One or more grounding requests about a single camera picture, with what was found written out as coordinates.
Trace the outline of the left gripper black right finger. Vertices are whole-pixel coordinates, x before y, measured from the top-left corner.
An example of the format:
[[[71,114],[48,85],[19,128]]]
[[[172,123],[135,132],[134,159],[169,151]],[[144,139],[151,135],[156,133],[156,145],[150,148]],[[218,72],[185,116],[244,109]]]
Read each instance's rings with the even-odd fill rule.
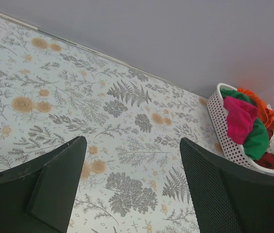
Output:
[[[181,159],[200,232],[274,233],[274,176],[237,165],[187,138]]]

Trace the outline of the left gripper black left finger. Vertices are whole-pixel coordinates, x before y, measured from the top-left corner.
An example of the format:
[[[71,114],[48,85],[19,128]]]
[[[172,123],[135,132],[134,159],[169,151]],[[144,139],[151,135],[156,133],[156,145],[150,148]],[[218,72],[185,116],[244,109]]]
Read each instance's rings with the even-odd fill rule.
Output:
[[[78,136],[0,172],[0,233],[65,233],[85,160]]]

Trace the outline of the green t-shirt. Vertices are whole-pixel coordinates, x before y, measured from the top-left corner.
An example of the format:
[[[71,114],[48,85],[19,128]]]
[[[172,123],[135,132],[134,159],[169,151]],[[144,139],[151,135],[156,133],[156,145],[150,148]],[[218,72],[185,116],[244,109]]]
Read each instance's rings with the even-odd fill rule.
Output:
[[[235,90],[221,90],[223,100],[227,96],[246,101],[256,107],[256,105],[245,94]],[[242,144],[244,153],[252,160],[259,160],[264,152],[267,150],[269,144],[269,137],[267,129],[262,121],[257,117],[253,124],[253,130],[248,134],[244,143]]]

